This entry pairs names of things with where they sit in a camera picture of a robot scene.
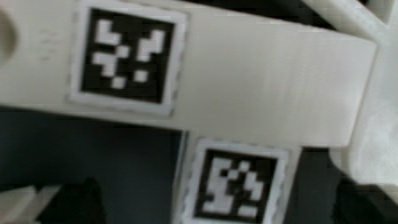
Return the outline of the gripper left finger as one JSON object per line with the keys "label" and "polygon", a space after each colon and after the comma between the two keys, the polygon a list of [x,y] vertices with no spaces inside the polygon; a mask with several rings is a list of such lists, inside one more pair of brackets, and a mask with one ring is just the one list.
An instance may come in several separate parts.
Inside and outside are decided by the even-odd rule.
{"label": "gripper left finger", "polygon": [[27,186],[0,192],[0,224],[42,224],[40,215],[59,191],[59,186],[42,190]]}

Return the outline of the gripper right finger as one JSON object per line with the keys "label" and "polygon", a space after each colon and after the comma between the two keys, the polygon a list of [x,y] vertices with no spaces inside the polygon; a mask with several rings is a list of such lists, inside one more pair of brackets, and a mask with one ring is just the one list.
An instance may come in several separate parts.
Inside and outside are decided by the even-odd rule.
{"label": "gripper right finger", "polygon": [[376,184],[349,177],[336,187],[335,224],[398,224],[398,203]]}

